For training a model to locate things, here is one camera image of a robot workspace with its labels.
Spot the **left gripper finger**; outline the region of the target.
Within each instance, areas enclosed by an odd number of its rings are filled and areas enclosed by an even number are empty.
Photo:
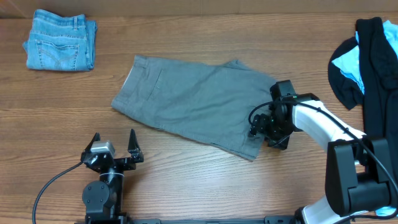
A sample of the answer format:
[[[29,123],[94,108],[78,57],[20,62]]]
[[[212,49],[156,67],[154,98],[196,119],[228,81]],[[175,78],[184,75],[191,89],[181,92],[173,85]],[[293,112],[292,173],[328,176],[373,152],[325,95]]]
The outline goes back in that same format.
[[[95,135],[93,136],[92,140],[90,141],[90,143],[85,148],[85,152],[90,152],[90,149],[91,149],[93,143],[96,142],[96,141],[100,141],[100,140],[101,140],[100,133],[95,133]]]
[[[137,141],[137,136],[136,136],[135,130],[133,130],[133,129],[131,129],[131,131],[130,131],[127,151],[130,154],[141,154],[142,153],[142,151],[139,147],[138,141]]]

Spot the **grey shorts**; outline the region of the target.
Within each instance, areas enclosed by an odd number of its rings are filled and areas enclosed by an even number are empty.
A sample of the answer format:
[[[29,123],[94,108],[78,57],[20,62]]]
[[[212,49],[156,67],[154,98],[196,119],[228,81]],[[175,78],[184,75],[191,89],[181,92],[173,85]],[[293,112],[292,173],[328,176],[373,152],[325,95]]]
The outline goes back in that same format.
[[[222,65],[137,55],[111,106],[150,127],[254,160],[250,112],[271,101],[276,80],[232,60]]]

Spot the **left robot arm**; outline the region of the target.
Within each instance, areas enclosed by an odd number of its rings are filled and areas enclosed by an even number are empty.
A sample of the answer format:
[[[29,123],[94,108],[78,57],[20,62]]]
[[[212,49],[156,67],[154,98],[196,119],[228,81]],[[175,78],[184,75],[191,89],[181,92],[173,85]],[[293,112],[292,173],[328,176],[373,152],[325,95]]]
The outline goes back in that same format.
[[[99,173],[99,180],[90,182],[82,193],[86,207],[85,223],[132,223],[132,218],[122,211],[125,171],[136,169],[144,161],[143,153],[132,129],[127,147],[129,157],[115,158],[111,141],[102,141],[96,133],[81,154],[87,168]]]

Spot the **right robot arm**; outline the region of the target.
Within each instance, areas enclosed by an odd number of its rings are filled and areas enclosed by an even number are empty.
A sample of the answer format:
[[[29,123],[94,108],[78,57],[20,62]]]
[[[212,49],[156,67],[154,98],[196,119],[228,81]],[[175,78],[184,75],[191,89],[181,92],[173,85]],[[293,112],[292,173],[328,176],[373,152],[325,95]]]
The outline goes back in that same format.
[[[293,216],[265,217],[265,223],[351,223],[382,207],[397,208],[388,142],[371,137],[342,122],[312,93],[297,94],[289,80],[270,88],[269,114],[252,110],[251,137],[261,134],[270,147],[284,150],[294,132],[303,131],[327,153],[325,196],[299,208]]]

